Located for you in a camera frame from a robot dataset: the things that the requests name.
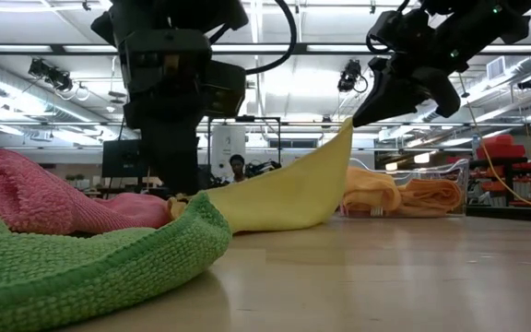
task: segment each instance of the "wooden table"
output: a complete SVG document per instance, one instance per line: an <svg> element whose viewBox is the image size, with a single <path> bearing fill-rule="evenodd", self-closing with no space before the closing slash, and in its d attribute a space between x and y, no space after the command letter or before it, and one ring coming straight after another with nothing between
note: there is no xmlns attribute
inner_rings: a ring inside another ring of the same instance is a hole
<svg viewBox="0 0 531 332"><path fill-rule="evenodd" d="M241 235L180 289L64 331L531 332L531 222L333 219Z"/></svg>

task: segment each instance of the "yellow cloth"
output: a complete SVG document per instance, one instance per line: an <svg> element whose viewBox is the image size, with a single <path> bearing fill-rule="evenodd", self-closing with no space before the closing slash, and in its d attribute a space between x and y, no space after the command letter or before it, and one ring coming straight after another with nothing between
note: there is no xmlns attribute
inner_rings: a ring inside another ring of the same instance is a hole
<svg viewBox="0 0 531 332"><path fill-rule="evenodd" d="M285 231L329 220L346 183L353 125L347 119L324 146L289 166L207 190L232 232Z"/></svg>
<svg viewBox="0 0 531 332"><path fill-rule="evenodd" d="M401 195L392 176L348 167L346 192L343 195L345 209L370 211L375 207L383 207L384 211L393 211L400 204Z"/></svg>
<svg viewBox="0 0 531 332"><path fill-rule="evenodd" d="M397 214L410 217L443 216L462 201L460 188L450 180L413 179L398 191L403 203Z"/></svg>

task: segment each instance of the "orange towel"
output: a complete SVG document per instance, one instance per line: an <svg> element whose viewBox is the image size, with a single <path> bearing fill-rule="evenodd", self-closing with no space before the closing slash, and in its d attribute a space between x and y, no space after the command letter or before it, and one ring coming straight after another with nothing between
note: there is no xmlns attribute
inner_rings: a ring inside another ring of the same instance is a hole
<svg viewBox="0 0 531 332"><path fill-rule="evenodd" d="M348 167L343 206L349 211L370 211L383 207L394 211L401 205L401 195L390 175Z"/></svg>
<svg viewBox="0 0 531 332"><path fill-rule="evenodd" d="M460 206L462 193L450 180L413 179L398 186L402 204L397 215L409 217L439 217Z"/></svg>

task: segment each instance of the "yellow cable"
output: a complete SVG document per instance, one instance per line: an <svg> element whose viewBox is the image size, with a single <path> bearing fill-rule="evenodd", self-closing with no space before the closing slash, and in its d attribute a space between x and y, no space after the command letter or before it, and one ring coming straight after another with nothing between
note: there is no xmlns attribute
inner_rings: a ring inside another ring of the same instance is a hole
<svg viewBox="0 0 531 332"><path fill-rule="evenodd" d="M466 88L465 88L465 84L462 80L462 75L458 74L458 76L460 77L460 84L462 84L462 90L464 93L466 93ZM480 146L483 148L483 150L485 151L485 156L487 156L487 161L489 162L489 166L490 166L490 169L491 171L493 172L493 174L495 175L495 178L503 185L503 187L505 187L505 189L507 189L510 193L512 193L515 198L519 199L520 201L524 202L524 203L527 203L528 205L531 206L531 202L526 200L525 198L519 196L519 194L517 194L512 188L510 188L506 183L505 181L499 176L499 174L495 171L495 167L493 166L493 162L491 161L490 159L490 155L489 155L489 152L487 151L487 147L485 147L485 140L483 138L483 135L480 133L480 131L478 130L478 123L477 123L477 119L475 118L475 114L472 112L472 108L470 107L470 103L468 102L468 100L466 100L466 107L468 108L468 110L470 111L470 116L472 117L472 122L475 124L475 126L473 127L473 129L475 130L475 132L478 134L478 136L480 136Z"/></svg>

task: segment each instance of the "clear plastic bin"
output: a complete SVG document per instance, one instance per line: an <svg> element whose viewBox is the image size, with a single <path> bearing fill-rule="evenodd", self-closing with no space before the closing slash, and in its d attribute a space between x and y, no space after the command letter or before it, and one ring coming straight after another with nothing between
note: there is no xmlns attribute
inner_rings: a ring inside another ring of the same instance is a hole
<svg viewBox="0 0 531 332"><path fill-rule="evenodd" d="M456 183L460 189L461 199L460 205L451 211L449 211L445 217L461 217L466 214L466 192L468 187L468 160L459 160L454 164L449 164L445 166L432 167L432 168L419 168L411 171L375 171L370 170L366 165L357 159L350 159L350 166L361 167L362 169L368 170L370 172L378 172L383 174L388 174L393 177L395 184L397 186L407 184L412 179L422 179L422 180L449 180ZM378 210L370 212L360 212L360 211L348 211L346 207L343 206L343 202L340 205L340 213L344 217L350 218L431 218L431 217L443 217L436 215L403 215L397 214L395 212L387 213Z"/></svg>

